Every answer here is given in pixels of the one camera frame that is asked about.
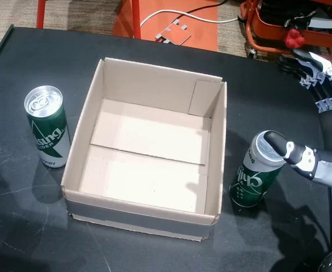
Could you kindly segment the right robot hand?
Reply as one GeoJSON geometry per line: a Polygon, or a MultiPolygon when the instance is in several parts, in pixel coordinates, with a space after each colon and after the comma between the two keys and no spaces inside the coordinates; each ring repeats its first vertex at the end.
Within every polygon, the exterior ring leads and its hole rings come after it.
{"type": "MultiPolygon", "coordinates": [[[[322,117],[321,126],[332,144],[332,63],[315,53],[302,49],[293,48],[291,53],[300,66],[311,69],[312,79],[316,83],[322,86],[328,85],[331,89],[330,93],[326,92],[318,96],[316,106],[322,117]]],[[[267,131],[263,137],[298,174],[332,188],[332,151],[295,143],[276,131],[267,131]]]]}

